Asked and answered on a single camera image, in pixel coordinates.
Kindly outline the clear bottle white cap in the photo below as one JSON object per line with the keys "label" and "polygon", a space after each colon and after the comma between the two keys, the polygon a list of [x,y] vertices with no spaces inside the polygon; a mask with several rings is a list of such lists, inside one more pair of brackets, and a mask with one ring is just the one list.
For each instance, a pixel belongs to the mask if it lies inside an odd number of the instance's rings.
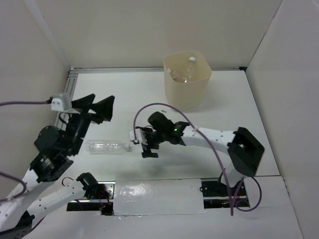
{"label": "clear bottle white cap", "polygon": [[167,68],[171,78],[176,82],[181,82],[181,72],[177,70],[172,70],[171,68]]}

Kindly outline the clear bottle grey cap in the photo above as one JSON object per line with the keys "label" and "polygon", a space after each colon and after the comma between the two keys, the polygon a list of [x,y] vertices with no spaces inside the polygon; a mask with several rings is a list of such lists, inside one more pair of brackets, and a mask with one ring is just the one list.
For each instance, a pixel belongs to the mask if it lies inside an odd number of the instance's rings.
{"label": "clear bottle grey cap", "polygon": [[196,58],[194,56],[190,56],[187,68],[181,78],[183,83],[189,83],[194,80],[195,63]]}

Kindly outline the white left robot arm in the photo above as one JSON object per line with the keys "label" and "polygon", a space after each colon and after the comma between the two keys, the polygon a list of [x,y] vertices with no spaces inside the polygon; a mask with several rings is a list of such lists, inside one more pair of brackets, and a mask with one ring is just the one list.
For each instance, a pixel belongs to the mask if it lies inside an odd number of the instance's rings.
{"label": "white left robot arm", "polygon": [[12,192],[0,201],[0,237],[21,239],[35,229],[53,211],[70,201],[81,198],[110,201],[110,189],[98,183],[87,172],[80,174],[70,185],[41,198],[40,194],[53,185],[73,164],[71,156],[79,153],[91,123],[101,124],[113,116],[115,97],[97,103],[95,94],[71,100],[67,94],[56,94],[46,101],[13,101],[7,105],[50,105],[52,111],[69,116],[65,129],[44,127],[34,142],[38,155],[32,160],[24,177],[19,179],[4,172],[1,176],[18,182]]}

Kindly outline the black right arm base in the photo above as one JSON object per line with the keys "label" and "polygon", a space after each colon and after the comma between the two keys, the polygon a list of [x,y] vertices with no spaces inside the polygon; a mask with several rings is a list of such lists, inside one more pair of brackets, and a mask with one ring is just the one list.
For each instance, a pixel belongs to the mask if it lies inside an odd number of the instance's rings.
{"label": "black right arm base", "polygon": [[[199,190],[203,195],[203,205],[205,209],[230,207],[226,185],[220,183],[217,179],[201,181]],[[235,203],[237,203],[237,206],[240,208],[250,207],[244,183],[241,184]]]}

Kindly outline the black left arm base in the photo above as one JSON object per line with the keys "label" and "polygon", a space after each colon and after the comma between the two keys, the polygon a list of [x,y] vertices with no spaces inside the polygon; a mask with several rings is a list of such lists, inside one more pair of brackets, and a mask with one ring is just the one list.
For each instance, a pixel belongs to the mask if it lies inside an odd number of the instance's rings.
{"label": "black left arm base", "polygon": [[99,190],[93,196],[73,200],[67,204],[67,212],[96,212],[104,216],[114,214],[113,201],[115,194],[115,181],[101,181],[105,191]]}

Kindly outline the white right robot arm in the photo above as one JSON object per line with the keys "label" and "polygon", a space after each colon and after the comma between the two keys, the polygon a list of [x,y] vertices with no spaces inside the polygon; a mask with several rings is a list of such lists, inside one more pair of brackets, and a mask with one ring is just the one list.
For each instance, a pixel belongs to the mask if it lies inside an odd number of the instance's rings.
{"label": "white right robot arm", "polygon": [[265,148],[246,128],[239,127],[233,131],[214,130],[192,126],[189,122],[173,123],[160,112],[153,113],[149,127],[135,127],[137,140],[142,144],[143,158],[157,158],[152,150],[159,149],[163,142],[173,145],[214,147],[230,157],[230,166],[224,168],[226,173],[218,182],[217,189],[222,195],[229,195],[235,186],[245,177],[254,177],[259,167]]}

